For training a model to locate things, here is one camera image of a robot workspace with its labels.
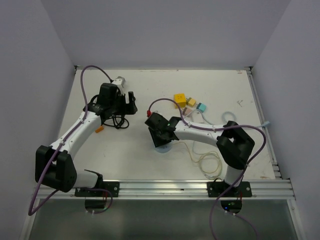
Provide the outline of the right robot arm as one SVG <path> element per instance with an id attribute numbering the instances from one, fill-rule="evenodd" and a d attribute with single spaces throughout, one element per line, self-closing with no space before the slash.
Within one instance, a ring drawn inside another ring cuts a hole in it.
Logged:
<path id="1" fill-rule="evenodd" d="M 226 125 L 209 125 L 185 121 L 173 116 L 169 120 L 153 112 L 145 121 L 156 148 L 172 141 L 195 141 L 217 147 L 227 164 L 223 192 L 235 196 L 241 190 L 243 171 L 255 141 L 234 121 Z"/>

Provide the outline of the pale yellow plug adapter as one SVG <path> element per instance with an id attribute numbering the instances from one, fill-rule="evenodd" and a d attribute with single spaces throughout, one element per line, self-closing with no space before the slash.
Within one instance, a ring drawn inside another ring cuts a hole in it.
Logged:
<path id="1" fill-rule="evenodd" d="M 189 98 L 186 99 L 186 104 L 189 107 L 194 107 L 197 104 L 197 101 L 194 98 L 189 97 Z"/>

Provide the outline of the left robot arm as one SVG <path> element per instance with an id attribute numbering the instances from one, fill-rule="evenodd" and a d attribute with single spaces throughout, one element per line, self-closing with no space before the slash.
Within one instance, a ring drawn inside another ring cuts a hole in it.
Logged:
<path id="1" fill-rule="evenodd" d="M 41 145 L 35 154 L 35 181 L 67 193 L 74 188 L 86 188 L 92 196 L 103 193 L 101 174 L 92 170 L 77 170 L 74 158 L 86 140 L 112 117 L 134 115 L 136 98 L 132 91 L 124 93 L 121 85 L 103 83 L 99 93 L 83 108 L 72 127 L 49 146 Z"/>

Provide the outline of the yellow cube socket adapter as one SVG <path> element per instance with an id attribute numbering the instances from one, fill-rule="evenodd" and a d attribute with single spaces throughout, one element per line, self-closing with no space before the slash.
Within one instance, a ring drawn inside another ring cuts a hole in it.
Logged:
<path id="1" fill-rule="evenodd" d="M 173 100 L 179 105 L 180 108 L 185 108 L 187 99 L 184 93 L 176 93 L 173 95 Z"/>

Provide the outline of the pink plug adapter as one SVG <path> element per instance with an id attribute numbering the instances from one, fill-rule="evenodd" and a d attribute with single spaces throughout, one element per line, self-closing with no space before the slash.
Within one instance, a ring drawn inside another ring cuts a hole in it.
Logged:
<path id="1" fill-rule="evenodd" d="M 191 109 L 191 108 L 185 107 L 185 108 L 183 109 L 183 111 L 182 111 L 182 114 L 183 114 L 184 116 L 187 116 L 187 115 L 189 115 L 191 112 L 192 112 L 192 109 Z"/>

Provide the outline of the blue plug adapter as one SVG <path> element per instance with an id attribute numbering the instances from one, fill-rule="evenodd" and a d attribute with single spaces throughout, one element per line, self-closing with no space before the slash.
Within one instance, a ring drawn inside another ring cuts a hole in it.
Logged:
<path id="1" fill-rule="evenodd" d="M 207 106 L 203 103 L 198 103 L 196 109 L 199 110 L 201 113 L 204 113 L 207 109 Z"/>

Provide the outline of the orange power strip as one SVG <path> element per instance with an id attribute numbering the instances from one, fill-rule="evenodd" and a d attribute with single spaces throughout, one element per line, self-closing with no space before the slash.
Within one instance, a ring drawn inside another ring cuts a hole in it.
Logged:
<path id="1" fill-rule="evenodd" d="M 103 130 L 104 130 L 104 127 L 100 126 L 98 129 L 95 130 L 95 133 L 100 133 Z"/>

